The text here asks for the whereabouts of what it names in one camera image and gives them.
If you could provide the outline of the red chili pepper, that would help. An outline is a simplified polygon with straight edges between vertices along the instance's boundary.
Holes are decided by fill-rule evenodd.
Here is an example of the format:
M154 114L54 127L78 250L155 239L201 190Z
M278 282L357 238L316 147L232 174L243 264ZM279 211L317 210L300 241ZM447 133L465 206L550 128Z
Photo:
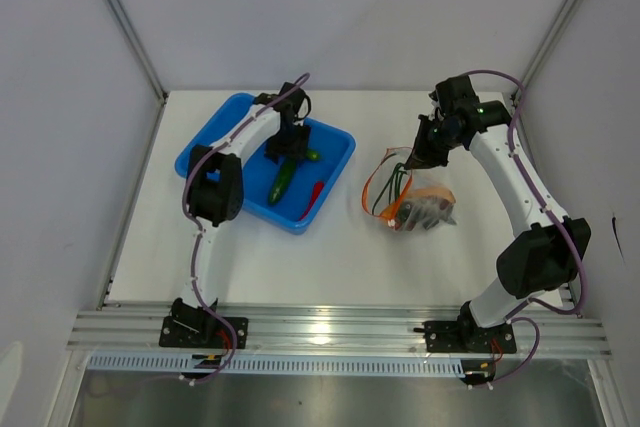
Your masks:
M298 217L298 222L302 222L308 219L313 213L316 212L316 204L318 203L318 200L325 189L325 185L326 183L322 180L316 181L314 183L306 207Z

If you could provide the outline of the grey toy fish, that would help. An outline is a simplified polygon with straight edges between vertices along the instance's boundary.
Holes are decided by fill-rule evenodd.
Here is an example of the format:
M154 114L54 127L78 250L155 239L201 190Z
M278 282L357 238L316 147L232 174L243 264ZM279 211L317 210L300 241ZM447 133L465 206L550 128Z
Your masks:
M396 227L403 231L413 231L430 230L440 224L456 225L453 209L453 202L437 196L405 200L396 213Z

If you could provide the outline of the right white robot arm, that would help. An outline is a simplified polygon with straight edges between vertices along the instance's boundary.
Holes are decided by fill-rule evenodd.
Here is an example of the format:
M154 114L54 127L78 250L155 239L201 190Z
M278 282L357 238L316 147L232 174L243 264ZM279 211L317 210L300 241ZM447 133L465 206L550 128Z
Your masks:
M444 167L450 152L462 147L484 169L506 209L514 239L496 260L497 277L461 306L453 324L456 340L475 351L532 303L565 312L542 300L543 293L573 280L588 288L583 257L591 229L554 201L533 170L519 145L518 115L500 101L481 101L471 77L465 73L435 86L429 95L434 112L421 116L406 165Z

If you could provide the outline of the blue plastic bin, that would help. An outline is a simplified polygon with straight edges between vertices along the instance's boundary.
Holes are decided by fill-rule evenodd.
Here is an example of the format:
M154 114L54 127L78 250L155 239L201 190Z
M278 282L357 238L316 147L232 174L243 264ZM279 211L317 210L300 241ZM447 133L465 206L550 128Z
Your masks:
M174 163L176 173L185 178L192 147L209 145L222 139L248 113L252 102L253 96L244 92L235 93L225 100L178 155ZM305 124L311 127L309 148L317 151L321 160L304 162L295 172L287 192L276 205L270 206L267 198L279 166L264 156L265 147L260 146L243 165L243 210L296 235L307 230L356 147L353 136L343 130L312 118L307 118ZM319 180L324 181L326 185L316 204L316 212L308 219L298 222L311 189Z

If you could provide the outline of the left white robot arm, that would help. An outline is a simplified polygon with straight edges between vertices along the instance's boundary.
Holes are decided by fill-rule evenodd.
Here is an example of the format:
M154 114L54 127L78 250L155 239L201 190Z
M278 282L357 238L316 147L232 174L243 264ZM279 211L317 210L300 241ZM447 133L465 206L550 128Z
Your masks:
M277 94L258 95L222 139L191 149L181 200L183 214L197 228L187 281L190 297L176 300L169 318L194 346L209 345L222 321L215 311L217 301L204 301L198 288L199 271L206 267L198 259L200 243L208 228L217 229L238 215L244 201L243 164L261 145L266 146L265 157L274 163L290 161L298 166L307 159L311 128L299 111L311 103L302 89L309 78L304 73L285 83Z

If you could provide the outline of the dark green cucumber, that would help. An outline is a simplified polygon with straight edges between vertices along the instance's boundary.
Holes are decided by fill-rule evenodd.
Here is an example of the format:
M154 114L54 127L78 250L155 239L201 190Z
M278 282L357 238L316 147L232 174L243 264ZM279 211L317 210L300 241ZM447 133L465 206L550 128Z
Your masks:
M292 159L285 159L281 164L271 185L267 202L270 206L276 205L288 190L293 179L297 163Z

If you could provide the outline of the orange purple sweet potato slice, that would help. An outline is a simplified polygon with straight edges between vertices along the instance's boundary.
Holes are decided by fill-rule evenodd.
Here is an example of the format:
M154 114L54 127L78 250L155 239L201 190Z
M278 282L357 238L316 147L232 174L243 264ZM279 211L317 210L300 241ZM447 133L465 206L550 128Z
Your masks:
M429 197L429 196L437 196L437 197L445 198L453 202L454 206L456 204L456 198L454 194L452 193L451 190L449 190L446 187L436 186L436 187L411 189L406 194L401 195L400 198L397 201L395 201L393 204L391 204L390 206L387 206L380 214L380 217L385 220L395 219L396 213L403 201L409 200L409 199L415 199L419 197Z

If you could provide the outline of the green spring onion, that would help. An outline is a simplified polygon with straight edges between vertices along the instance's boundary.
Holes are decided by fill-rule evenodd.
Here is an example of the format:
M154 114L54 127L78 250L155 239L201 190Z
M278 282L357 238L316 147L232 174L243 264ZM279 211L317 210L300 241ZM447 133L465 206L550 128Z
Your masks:
M382 212L381 202L384 199L387 200L388 206L399 199L400 194L402 193L402 190L407 183L405 179L407 179L408 177L409 170L405 167L405 165L401 162L396 163L391 171L389 178L386 180L377 197L375 198L375 201L371 208L373 214L380 214Z

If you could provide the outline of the clear zip top bag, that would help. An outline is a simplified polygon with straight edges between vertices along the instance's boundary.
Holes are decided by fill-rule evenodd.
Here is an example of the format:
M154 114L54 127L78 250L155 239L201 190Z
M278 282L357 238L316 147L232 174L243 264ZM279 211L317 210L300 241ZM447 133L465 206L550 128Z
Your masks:
M394 232L455 226L453 192L426 171L407 167L410 153L409 147L385 151L363 186L364 212Z

